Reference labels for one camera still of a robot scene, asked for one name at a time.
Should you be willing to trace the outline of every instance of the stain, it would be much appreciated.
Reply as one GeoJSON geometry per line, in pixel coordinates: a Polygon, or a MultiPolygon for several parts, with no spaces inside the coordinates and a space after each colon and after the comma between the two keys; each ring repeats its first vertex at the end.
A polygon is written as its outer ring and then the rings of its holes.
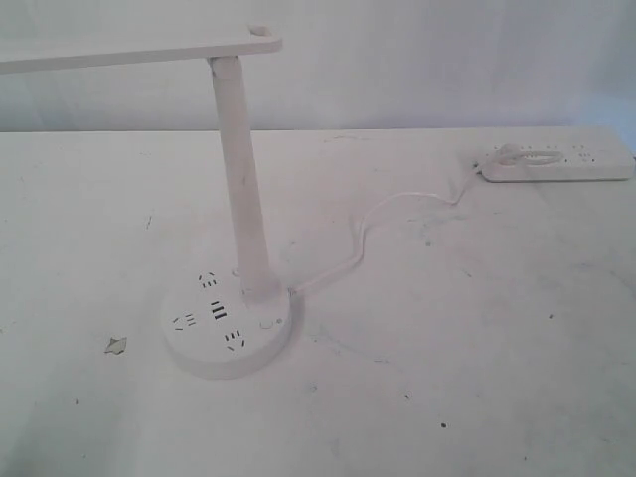
{"type": "Polygon", "coordinates": [[[338,338],[332,336],[332,334],[329,332],[329,330],[327,330],[327,328],[325,328],[324,325],[320,325],[318,333],[309,336],[314,340],[314,343],[317,343],[318,341],[324,342],[336,355],[340,355],[343,351],[346,351],[348,353],[351,353],[352,355],[356,355],[373,363],[390,365],[400,371],[400,369],[396,365],[391,363],[387,358],[378,355],[374,356],[372,353],[359,350],[358,348],[344,343],[338,338]]]}
{"type": "Polygon", "coordinates": [[[116,340],[114,338],[110,338],[108,346],[104,350],[104,353],[112,353],[113,355],[120,355],[124,351],[126,351],[126,341],[127,339],[121,338],[120,340],[116,340]]]}

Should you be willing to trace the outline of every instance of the round lamp base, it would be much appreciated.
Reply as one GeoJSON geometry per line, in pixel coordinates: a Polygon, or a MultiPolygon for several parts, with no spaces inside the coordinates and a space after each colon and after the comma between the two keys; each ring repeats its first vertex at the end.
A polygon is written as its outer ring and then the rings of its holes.
{"type": "Polygon", "coordinates": [[[202,378],[232,379],[269,363],[291,331],[289,293],[245,304],[237,273],[201,267],[175,281],[161,326],[177,365],[202,378]]]}

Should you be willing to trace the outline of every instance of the white desk lamp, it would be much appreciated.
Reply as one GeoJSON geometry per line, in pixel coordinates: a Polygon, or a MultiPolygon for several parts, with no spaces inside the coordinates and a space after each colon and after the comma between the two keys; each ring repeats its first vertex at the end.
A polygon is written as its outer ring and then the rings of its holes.
{"type": "Polygon", "coordinates": [[[161,316],[177,363],[206,378],[257,370],[283,348],[291,330],[289,293],[269,266],[239,59],[281,46],[267,28],[249,27],[215,40],[5,42],[0,52],[0,74],[191,59],[210,64],[239,273],[230,249],[209,247],[177,277],[161,316]]]}

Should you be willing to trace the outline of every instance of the white wall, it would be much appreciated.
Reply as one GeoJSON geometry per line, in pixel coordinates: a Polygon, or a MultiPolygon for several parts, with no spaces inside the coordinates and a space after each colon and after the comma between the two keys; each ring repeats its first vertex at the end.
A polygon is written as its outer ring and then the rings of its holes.
{"type": "MultiPolygon", "coordinates": [[[[632,52],[617,48],[633,40],[623,33],[634,31],[631,0],[2,0],[1,9],[0,41],[266,23],[285,47],[244,60],[258,128],[611,123],[612,101],[635,103],[633,80],[602,74],[636,71],[632,52]]],[[[0,130],[214,127],[202,61],[0,77],[0,130]]]]}

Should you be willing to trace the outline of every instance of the dirt speck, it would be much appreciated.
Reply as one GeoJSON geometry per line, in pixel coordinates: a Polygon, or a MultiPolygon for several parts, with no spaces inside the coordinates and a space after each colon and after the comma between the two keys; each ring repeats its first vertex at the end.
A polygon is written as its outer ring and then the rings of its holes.
{"type": "Polygon", "coordinates": [[[113,355],[120,355],[121,353],[126,351],[126,341],[127,339],[125,337],[121,338],[120,340],[110,338],[110,342],[108,343],[108,346],[106,346],[104,353],[112,353],[113,355]]]}

